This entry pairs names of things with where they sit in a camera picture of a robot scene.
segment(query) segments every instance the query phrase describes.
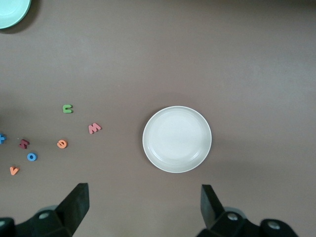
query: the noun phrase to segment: foam letter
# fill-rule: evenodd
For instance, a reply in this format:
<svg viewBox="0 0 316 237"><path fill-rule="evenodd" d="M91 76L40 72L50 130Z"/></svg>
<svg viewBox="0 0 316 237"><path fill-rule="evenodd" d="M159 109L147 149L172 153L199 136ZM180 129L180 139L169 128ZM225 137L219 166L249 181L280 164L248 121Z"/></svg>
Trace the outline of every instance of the foam letter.
<svg viewBox="0 0 316 237"><path fill-rule="evenodd" d="M93 123L92 125L89 125L89 133L93 134L94 132L97 132L98 130L101 130L102 128L97 124Z"/></svg>

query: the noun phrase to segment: white plate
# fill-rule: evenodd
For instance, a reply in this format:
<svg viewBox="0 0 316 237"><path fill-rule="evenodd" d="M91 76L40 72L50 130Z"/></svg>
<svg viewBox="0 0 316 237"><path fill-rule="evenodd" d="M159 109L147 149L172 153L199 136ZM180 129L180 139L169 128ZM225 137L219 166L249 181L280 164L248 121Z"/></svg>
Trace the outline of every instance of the white plate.
<svg viewBox="0 0 316 237"><path fill-rule="evenodd" d="M184 106L157 112L145 126L143 147L159 169L182 173L205 160L212 143L211 129L197 111Z"/></svg>

